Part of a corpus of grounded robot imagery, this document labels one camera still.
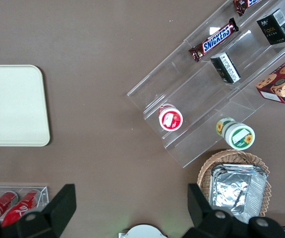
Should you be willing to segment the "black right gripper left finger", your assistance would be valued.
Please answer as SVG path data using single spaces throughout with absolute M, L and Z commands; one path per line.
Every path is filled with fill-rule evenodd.
M 65 184 L 40 212 L 31 212 L 7 227 L 1 227 L 0 238 L 58 238 L 76 211 L 74 184 Z

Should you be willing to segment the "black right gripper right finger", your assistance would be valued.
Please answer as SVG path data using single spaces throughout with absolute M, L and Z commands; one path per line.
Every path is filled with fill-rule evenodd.
M 248 224 L 221 209 L 213 209 L 196 183 L 188 184 L 187 206 L 193 222 L 184 238 L 285 238 L 273 219 L 253 217 Z

